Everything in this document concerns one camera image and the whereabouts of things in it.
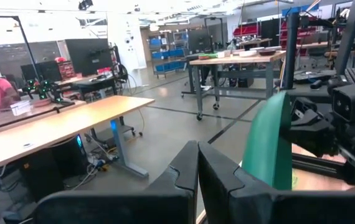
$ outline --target ceiling light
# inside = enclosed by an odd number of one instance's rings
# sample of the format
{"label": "ceiling light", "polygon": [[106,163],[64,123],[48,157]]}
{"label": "ceiling light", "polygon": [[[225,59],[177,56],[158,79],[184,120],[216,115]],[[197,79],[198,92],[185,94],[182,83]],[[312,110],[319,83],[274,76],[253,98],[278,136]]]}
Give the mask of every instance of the ceiling light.
{"label": "ceiling light", "polygon": [[159,30],[159,26],[157,26],[156,24],[150,24],[150,31],[158,31]]}

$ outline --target concrete floor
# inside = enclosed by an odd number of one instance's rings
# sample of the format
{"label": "concrete floor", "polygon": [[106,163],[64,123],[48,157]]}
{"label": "concrete floor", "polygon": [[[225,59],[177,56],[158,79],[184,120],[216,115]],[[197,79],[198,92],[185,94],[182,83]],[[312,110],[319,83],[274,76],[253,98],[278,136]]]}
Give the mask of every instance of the concrete floor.
{"label": "concrete floor", "polygon": [[[166,78],[158,80],[151,67],[132,73],[136,83],[145,85],[138,87],[135,96],[154,98],[155,103],[141,112],[144,117],[144,136],[127,144],[128,159],[149,172],[148,179],[140,179],[125,170],[111,167],[108,172],[98,173],[96,178],[80,187],[80,189],[107,192],[143,190],[156,179],[173,160],[183,146],[190,140],[211,143],[227,157],[239,163],[245,149],[246,138],[250,129],[250,121],[262,105],[262,101],[221,98],[220,109],[213,110],[215,98],[204,98],[204,116],[197,121],[197,103],[194,95],[181,98],[181,91],[187,86],[187,72],[170,73]],[[255,82],[255,86],[263,85],[263,81]],[[138,111],[125,116],[125,123],[141,131],[143,120]],[[109,123],[96,127],[101,138],[112,136]],[[94,143],[86,145],[90,151],[96,147]],[[204,209],[201,193],[197,200],[197,215]]]}

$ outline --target desk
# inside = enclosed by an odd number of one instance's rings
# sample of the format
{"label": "desk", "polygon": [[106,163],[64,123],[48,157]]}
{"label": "desk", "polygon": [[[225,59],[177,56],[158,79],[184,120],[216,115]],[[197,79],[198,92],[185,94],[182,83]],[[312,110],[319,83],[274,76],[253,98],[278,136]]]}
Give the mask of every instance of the desk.
{"label": "desk", "polygon": [[[118,94],[117,90],[116,90],[116,78],[115,77],[110,77],[110,78],[104,78],[101,80],[94,80],[94,81],[90,81],[89,79],[83,79],[83,80],[79,80],[73,83],[73,86],[77,87],[79,89],[81,98],[83,101],[86,101],[85,95],[87,93],[91,93],[94,91],[99,91],[100,92],[100,96],[102,99],[106,98],[106,94],[105,94],[105,89],[111,87],[113,89],[113,94],[116,96]],[[123,117],[120,117],[120,122],[122,125],[122,129],[123,129],[123,133],[127,132],[127,131],[131,131],[132,135],[135,135],[135,129],[134,127],[131,126],[127,126],[125,125],[125,122],[123,121]],[[96,131],[94,130],[94,128],[92,128],[90,130],[91,133],[91,137],[93,140],[95,140],[96,142],[104,145],[104,146],[108,146],[111,147],[112,143],[109,144],[106,141],[102,141],[100,139],[97,138],[97,134]]]}
{"label": "desk", "polygon": [[240,43],[240,46],[246,46],[246,45],[256,45],[257,47],[259,47],[259,45],[261,43],[264,43],[264,42],[268,42],[269,43],[269,46],[270,46],[270,41],[272,39],[270,38],[266,38],[266,39],[261,39],[261,40],[250,40],[250,41],[246,41],[246,42],[241,42]]}
{"label": "desk", "polygon": [[146,177],[147,171],[130,163],[126,158],[125,140],[120,133],[121,124],[118,118],[153,102],[153,99],[147,98],[113,96],[2,131],[0,132],[0,166],[88,131],[96,124],[111,120],[119,156],[117,163],[135,174]]}
{"label": "desk", "polygon": [[60,105],[58,103],[51,103],[49,105],[41,106],[38,108],[32,107],[30,112],[21,114],[19,116],[14,116],[12,111],[0,113],[0,125],[16,121],[15,123],[0,127],[0,132],[5,131],[9,128],[15,128],[15,127],[20,126],[22,124],[37,121],[38,119],[42,119],[42,118],[48,117],[50,115],[56,114],[57,113],[56,110],[50,111],[50,110],[54,109],[55,107],[61,108],[60,111],[67,111],[67,110],[71,110],[73,108],[76,108],[78,106],[82,106],[82,105],[86,104],[86,102],[80,101],[80,100],[75,100],[73,102],[75,103],[74,105],[70,105],[70,106],[66,106],[66,107],[64,107],[63,105]]}
{"label": "desk", "polygon": [[[244,98],[244,99],[267,99],[273,95],[273,79],[278,78],[280,76],[279,70],[274,70],[274,62],[279,61],[279,59],[285,57],[285,51],[278,51],[274,55],[271,56],[261,56],[259,54],[251,56],[251,57],[225,57],[225,58],[212,58],[207,60],[193,60],[190,61],[190,65],[201,66],[201,65],[209,65],[211,66],[211,74],[214,78],[214,96],[215,96],[215,104],[213,108],[215,110],[219,109],[219,98],[220,97],[230,97],[230,98]],[[217,65],[219,64],[243,64],[243,63],[265,63],[265,70],[239,70],[239,71],[217,71]],[[194,80],[195,80],[195,88],[196,90],[200,90],[200,81],[198,69],[194,69]],[[219,78],[265,78],[266,79],[266,92],[265,89],[256,89],[256,88],[231,88],[231,87],[221,87],[219,86]],[[252,93],[265,93],[265,96],[258,95],[228,95],[221,94],[219,91],[247,91]],[[197,120],[202,119],[202,92],[196,91],[197,98]]]}

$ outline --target computer monitor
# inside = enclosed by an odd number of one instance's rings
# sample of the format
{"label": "computer monitor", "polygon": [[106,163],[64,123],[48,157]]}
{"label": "computer monitor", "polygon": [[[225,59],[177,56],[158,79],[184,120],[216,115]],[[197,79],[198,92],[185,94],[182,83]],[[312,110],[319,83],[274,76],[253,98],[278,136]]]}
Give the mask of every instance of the computer monitor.
{"label": "computer monitor", "polygon": [[28,80],[37,80],[34,67],[32,65],[21,65],[22,77],[25,82]]}
{"label": "computer monitor", "polygon": [[[35,67],[40,76],[40,81],[48,80],[50,82],[57,82],[62,80],[60,68],[56,61],[37,63]],[[36,79],[33,65],[23,65],[21,66],[21,70],[25,81]]]}
{"label": "computer monitor", "polygon": [[65,40],[75,73],[95,75],[101,68],[112,67],[107,39]]}
{"label": "computer monitor", "polygon": [[338,76],[345,74],[346,64],[355,38],[355,0],[352,2],[346,26],[339,45],[338,56],[335,62],[335,70]]}

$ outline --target wooden table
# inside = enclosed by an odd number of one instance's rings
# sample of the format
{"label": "wooden table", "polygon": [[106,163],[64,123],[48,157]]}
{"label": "wooden table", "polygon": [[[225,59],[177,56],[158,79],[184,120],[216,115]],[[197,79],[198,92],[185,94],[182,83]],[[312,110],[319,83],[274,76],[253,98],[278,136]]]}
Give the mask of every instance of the wooden table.
{"label": "wooden table", "polygon": [[278,51],[271,56],[261,56],[256,54],[251,57],[231,56],[224,58],[212,58],[206,60],[193,60],[190,65],[220,65],[230,63],[269,63],[285,57],[285,51]]}
{"label": "wooden table", "polygon": [[301,49],[313,49],[313,48],[319,48],[319,47],[327,47],[328,42],[320,42],[319,43],[311,43],[311,44],[297,44],[296,47]]}
{"label": "wooden table", "polygon": [[[214,110],[219,109],[219,98],[229,97],[229,98],[241,98],[241,99],[256,99],[265,100],[273,95],[273,79],[279,77],[280,71],[274,71],[274,63],[280,61],[281,58],[285,57],[286,52],[279,50],[274,55],[271,56],[261,56],[256,54],[251,57],[239,57],[231,56],[224,58],[212,58],[206,60],[193,60],[189,63],[189,73],[194,72],[192,76],[194,77],[195,89],[201,89],[201,83],[199,78],[198,69],[192,69],[191,66],[203,66],[207,65],[211,67],[211,74],[214,80],[214,93],[206,93],[205,91],[196,91],[197,98],[197,120],[202,119],[202,98],[203,94],[214,95],[215,104],[213,105]],[[220,64],[245,64],[245,63],[264,63],[266,65],[265,70],[236,70],[236,71],[217,71],[217,65]],[[266,79],[266,89],[256,89],[256,88],[231,88],[219,86],[219,78],[264,78]],[[249,95],[233,95],[228,93],[228,91],[244,91],[251,93]]]}
{"label": "wooden table", "polygon": [[240,45],[246,46],[246,45],[255,45],[256,44],[259,47],[259,45],[264,42],[269,42],[269,44],[270,44],[271,40],[272,39],[270,39],[270,38],[261,39],[261,40],[250,40],[250,41],[246,41],[246,42],[241,42]]}
{"label": "wooden table", "polygon": [[61,81],[61,82],[56,82],[56,84],[58,84],[59,86],[64,86],[64,85],[68,85],[68,84],[73,84],[75,82],[79,82],[79,81],[83,81],[83,80],[89,80],[91,78],[96,78],[97,76],[99,76],[99,75],[89,75],[89,76],[86,76],[86,77],[73,77],[73,78],[70,78],[68,80],[64,80],[64,81]]}
{"label": "wooden table", "polygon": [[[312,156],[314,155],[297,145],[292,145],[292,152]],[[345,158],[341,156],[323,156],[323,159],[329,159],[336,162],[345,162]],[[343,180],[326,177],[303,170],[293,169],[293,179],[296,183],[293,184],[293,190],[347,190],[352,186],[345,183]]]}
{"label": "wooden table", "polygon": [[19,116],[14,116],[12,111],[0,113],[0,125],[23,119],[22,121],[18,121],[18,122],[9,124],[7,126],[5,125],[3,127],[0,127],[0,132],[7,130],[9,128],[15,128],[15,127],[20,126],[22,124],[26,124],[26,123],[36,121],[38,119],[42,119],[42,118],[48,117],[50,115],[56,114],[57,113],[56,110],[53,110],[55,107],[61,108],[60,111],[67,111],[67,110],[71,110],[73,108],[76,108],[78,106],[82,106],[82,105],[86,104],[86,102],[80,101],[80,100],[75,100],[73,102],[75,103],[74,105],[66,106],[66,107],[63,107],[62,105],[57,104],[57,103],[51,103],[49,105],[41,106],[38,108],[32,107],[30,112],[21,114]]}
{"label": "wooden table", "polygon": [[0,166],[87,131],[96,124],[111,120],[111,130],[119,157],[116,163],[146,177],[148,175],[146,170],[130,163],[126,158],[125,140],[120,131],[119,117],[153,102],[153,99],[147,98],[112,96],[2,131]]}

